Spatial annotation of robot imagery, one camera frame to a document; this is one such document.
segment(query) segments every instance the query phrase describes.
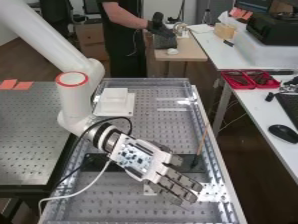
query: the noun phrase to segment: table surface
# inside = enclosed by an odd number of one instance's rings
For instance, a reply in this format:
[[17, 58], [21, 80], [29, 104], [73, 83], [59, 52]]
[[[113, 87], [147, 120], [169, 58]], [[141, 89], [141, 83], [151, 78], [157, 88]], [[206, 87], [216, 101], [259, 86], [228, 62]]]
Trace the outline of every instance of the table surface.
[[[106, 79], [97, 90], [123, 88], [135, 93], [133, 136], [169, 146], [177, 154], [194, 154], [204, 131], [207, 117], [199, 96], [187, 79]], [[114, 121], [126, 130], [125, 121]], [[98, 152], [85, 141], [74, 150], [65, 175], [79, 166], [85, 153]], [[242, 209], [228, 178], [215, 138], [208, 126], [202, 151], [203, 168], [187, 173], [203, 184], [199, 202], [183, 208], [162, 197], [145, 196], [142, 183], [122, 172], [106, 172], [99, 181], [77, 197], [47, 203], [39, 220], [51, 224], [89, 223], [240, 223]], [[97, 172], [78, 172], [63, 181], [53, 195], [77, 192]]]
[[157, 61], [207, 61], [207, 56], [198, 45], [191, 33], [188, 33], [190, 38], [178, 38], [178, 51], [177, 55], [169, 55], [167, 50], [154, 50]]
[[0, 186], [46, 185], [69, 138], [54, 83], [1, 90], [0, 102]]
[[[279, 81], [288, 81], [292, 77], [274, 76]], [[298, 184], [298, 145], [284, 142], [267, 130], [271, 125], [282, 124], [298, 131], [278, 100], [274, 99], [270, 103], [264, 101], [268, 92], [278, 93], [278, 89], [232, 90], [232, 92]]]
[[207, 25], [188, 26], [192, 31], [194, 38], [196, 39], [202, 49], [204, 50], [210, 60], [212, 61], [216, 70], [228, 69], [262, 69], [262, 70], [284, 70], [284, 67], [276, 67], [274, 64], [268, 66], [252, 65], [242, 56], [235, 47], [230, 47], [223, 43], [223, 40], [212, 33], [206, 32]]

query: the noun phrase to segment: drawer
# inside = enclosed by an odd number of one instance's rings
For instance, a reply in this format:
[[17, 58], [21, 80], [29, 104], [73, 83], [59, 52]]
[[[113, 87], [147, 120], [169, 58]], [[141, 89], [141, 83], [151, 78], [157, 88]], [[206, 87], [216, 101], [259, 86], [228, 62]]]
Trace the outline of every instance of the drawer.
[[98, 61], [106, 61], [109, 59], [107, 53], [105, 51], [105, 44], [86, 44], [81, 47], [81, 52], [87, 58], [94, 58]]

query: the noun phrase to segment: monitor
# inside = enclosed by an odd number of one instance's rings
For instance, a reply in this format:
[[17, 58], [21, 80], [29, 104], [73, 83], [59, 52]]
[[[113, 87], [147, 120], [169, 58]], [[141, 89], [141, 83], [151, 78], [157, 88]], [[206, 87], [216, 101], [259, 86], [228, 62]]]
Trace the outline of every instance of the monitor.
[[268, 12], [272, 0], [236, 0], [235, 7], [251, 12]]
[[83, 0], [83, 10], [86, 15], [99, 14], [97, 0]]

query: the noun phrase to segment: person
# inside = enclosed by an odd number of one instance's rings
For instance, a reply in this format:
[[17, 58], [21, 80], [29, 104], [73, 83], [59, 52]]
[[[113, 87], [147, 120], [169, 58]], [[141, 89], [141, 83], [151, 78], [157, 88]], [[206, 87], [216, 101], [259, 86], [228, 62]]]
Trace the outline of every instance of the person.
[[142, 30], [171, 37], [163, 24], [141, 18], [141, 0], [97, 0], [103, 25], [105, 48], [113, 78], [145, 78], [146, 54]]
[[69, 0], [39, 0], [41, 14], [45, 21], [67, 38], [71, 4]]

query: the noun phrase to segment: black cable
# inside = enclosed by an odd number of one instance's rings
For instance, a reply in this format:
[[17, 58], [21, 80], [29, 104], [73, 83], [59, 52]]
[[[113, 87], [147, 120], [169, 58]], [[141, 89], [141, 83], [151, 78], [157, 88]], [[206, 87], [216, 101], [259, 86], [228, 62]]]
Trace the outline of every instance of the black cable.
[[179, 14], [178, 14], [178, 20], [181, 20], [181, 21], [183, 21], [183, 11], [185, 11], [185, 0], [182, 0]]
[[[131, 124], [131, 121], [130, 119], [127, 119], [126, 117], [113, 117], [113, 118], [107, 118], [107, 119], [103, 119], [101, 121], [97, 121], [93, 125], [90, 125], [90, 127], [87, 127], [87, 129], [82, 132], [81, 136], [75, 139], [73, 145], [71, 145], [71, 148], [70, 148], [70, 153], [69, 155], [71, 156], [73, 154], [73, 151], [81, 141], [81, 139], [83, 138], [85, 134], [95, 127], [98, 126], [99, 124], [102, 123], [106, 123], [107, 121], [113, 121], [113, 120], [118, 120], [118, 119], [123, 119], [129, 122], [129, 131], [127, 131], [127, 135], [131, 135], [131, 132], [133, 132], [133, 124]], [[53, 185], [53, 189], [55, 189], [58, 187], [58, 185], [81, 169], [83, 168], [91, 161], [87, 161], [85, 164], [81, 164], [81, 166], [78, 166], [54, 185]]]
[[53, 186], [53, 190], [58, 187], [58, 185], [79, 170], [82, 169], [91, 161], [87, 161], [86, 163], [81, 164]]

